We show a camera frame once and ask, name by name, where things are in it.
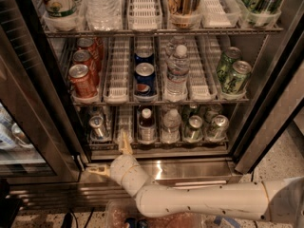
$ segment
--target speckled floor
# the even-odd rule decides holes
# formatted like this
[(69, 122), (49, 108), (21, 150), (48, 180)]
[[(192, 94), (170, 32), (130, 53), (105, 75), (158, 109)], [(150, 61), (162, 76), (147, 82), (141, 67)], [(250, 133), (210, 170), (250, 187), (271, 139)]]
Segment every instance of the speckled floor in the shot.
[[(254, 181), (270, 181), (304, 176), (304, 137), (296, 130), (296, 126), (292, 123), (280, 136), (273, 148), (255, 169)], [(252, 175), (245, 175), (241, 181), (250, 181), (251, 177)], [(20, 212), (12, 228), (60, 228), (65, 213), (66, 211), (63, 210)], [(75, 211), (72, 227), (105, 228), (107, 213), (103, 210), (95, 210), (91, 218), (89, 218), (90, 213), (90, 210), (84, 212)], [(272, 224), (243, 219), (202, 216), (202, 228), (216, 227), (292, 228), (293, 226), (289, 224)]]

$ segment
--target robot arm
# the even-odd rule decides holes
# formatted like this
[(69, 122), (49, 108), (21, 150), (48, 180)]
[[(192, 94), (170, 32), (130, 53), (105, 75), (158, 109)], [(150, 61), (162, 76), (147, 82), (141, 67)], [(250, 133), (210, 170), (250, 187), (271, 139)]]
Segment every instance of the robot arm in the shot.
[(303, 222), (304, 178), (175, 189), (159, 185), (130, 152), (116, 158), (108, 174), (146, 217), (193, 212), (256, 221)]

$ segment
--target refrigerator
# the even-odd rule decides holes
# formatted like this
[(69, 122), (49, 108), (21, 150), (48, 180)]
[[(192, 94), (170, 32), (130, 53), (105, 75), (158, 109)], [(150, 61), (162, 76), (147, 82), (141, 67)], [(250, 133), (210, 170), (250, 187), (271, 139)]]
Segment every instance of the refrigerator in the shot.
[[(303, 106), (303, 0), (283, 0), (281, 14), (269, 28), (236, 22), (226, 28), (199, 23), (190, 29), (170, 25), (167, 0), (155, 0), (159, 5), (155, 28), (150, 24), (136, 28), (130, 22), (130, 1), (120, 0), (122, 21), (114, 30), (93, 30), (80, 6), (84, 14), (75, 29), (54, 31), (42, 0), (0, 0), (0, 102), (30, 145), (25, 148), (14, 136), (10, 148), (0, 142), (0, 177), (9, 183), (8, 198), (23, 201), (22, 209), (104, 207), (109, 200), (128, 198), (112, 180), (87, 171), (110, 165), (121, 155), (121, 129), (128, 130), (133, 154), (143, 169), (161, 184), (198, 188), (239, 182), (254, 171)], [(194, 90), (196, 81), (190, 78), (185, 100), (165, 100), (164, 47), (175, 35), (183, 35), (192, 45), (205, 81), (199, 80), (199, 88), (206, 86), (207, 96)], [(68, 73), (77, 41), (96, 37), (104, 46), (98, 100), (82, 101), (75, 96)], [(157, 94), (149, 101), (134, 93), (134, 54), (140, 41), (154, 49)], [(216, 74), (220, 54), (229, 46), (239, 48), (253, 67), (246, 92), (237, 99), (222, 97)], [(115, 81), (117, 58), (124, 61), (117, 73), (121, 78)], [(119, 86), (113, 88), (113, 82)], [(173, 105), (181, 114), (190, 104), (201, 109), (222, 105), (222, 114), (229, 119), (223, 140), (188, 142), (181, 127), (177, 142), (161, 141), (162, 109)], [(155, 112), (153, 142), (141, 140), (140, 106)], [(94, 107), (106, 117), (108, 135), (101, 140), (89, 125)]]

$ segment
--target beverage cooler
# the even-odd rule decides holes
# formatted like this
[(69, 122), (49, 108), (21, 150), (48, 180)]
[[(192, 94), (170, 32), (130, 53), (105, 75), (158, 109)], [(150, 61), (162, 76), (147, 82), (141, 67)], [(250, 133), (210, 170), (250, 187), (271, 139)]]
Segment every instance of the beverage cooler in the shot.
[[(127, 198), (88, 171), (121, 155), (123, 133), (159, 183), (238, 182), (303, 104), (303, 0), (266, 15), (200, 0), (183, 6), (191, 16), (176, 0), (56, 1), (0, 0), (0, 177), (23, 209)], [(174, 39), (187, 78), (168, 63)], [(235, 59), (246, 79), (222, 80)]]

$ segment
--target terrazzo floor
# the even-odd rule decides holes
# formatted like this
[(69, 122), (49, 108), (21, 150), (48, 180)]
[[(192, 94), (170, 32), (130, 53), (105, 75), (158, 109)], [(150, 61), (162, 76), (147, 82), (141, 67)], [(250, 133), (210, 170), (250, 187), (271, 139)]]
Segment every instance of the terrazzo floor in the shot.
[[(291, 125), (277, 140), (273, 148), (267, 153), (264, 159), (256, 167), (253, 176), (245, 175), (241, 181), (271, 181), (292, 177), (304, 176), (304, 137)], [(12, 228), (37, 228), (52, 227), (60, 228), (66, 211), (20, 211)], [(72, 228), (105, 228), (107, 213), (104, 210), (74, 211)], [(221, 218), (213, 216), (202, 216), (202, 228), (292, 228), (290, 224), (273, 224), (269, 222), (253, 222), (244, 219)]]

